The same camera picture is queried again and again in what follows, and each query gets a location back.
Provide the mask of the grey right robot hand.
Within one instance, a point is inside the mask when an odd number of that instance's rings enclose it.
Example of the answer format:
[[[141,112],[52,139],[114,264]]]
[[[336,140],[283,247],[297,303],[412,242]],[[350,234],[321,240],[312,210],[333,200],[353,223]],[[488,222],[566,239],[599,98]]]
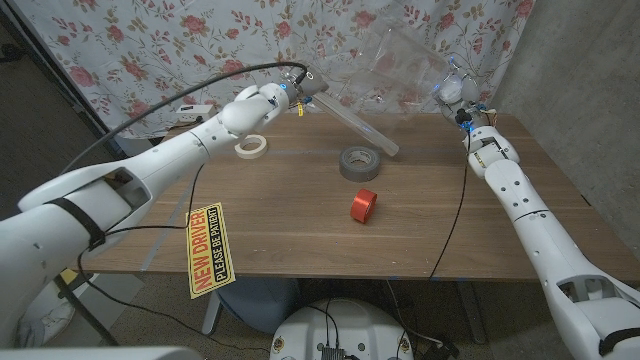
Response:
[[[495,126],[497,112],[481,100],[475,78],[454,57],[449,58],[448,66],[432,91],[445,119],[467,133],[482,126]]]

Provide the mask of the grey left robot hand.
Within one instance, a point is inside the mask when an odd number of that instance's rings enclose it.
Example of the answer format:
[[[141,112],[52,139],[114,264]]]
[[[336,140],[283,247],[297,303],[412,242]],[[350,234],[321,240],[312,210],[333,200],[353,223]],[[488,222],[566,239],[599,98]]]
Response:
[[[283,90],[288,96],[290,105],[294,105],[299,100],[307,97],[312,97],[316,93],[326,92],[329,89],[329,85],[319,70],[310,67],[301,82],[297,83],[296,78],[300,74],[301,70],[299,68],[291,68],[280,75],[280,84],[284,86]]]

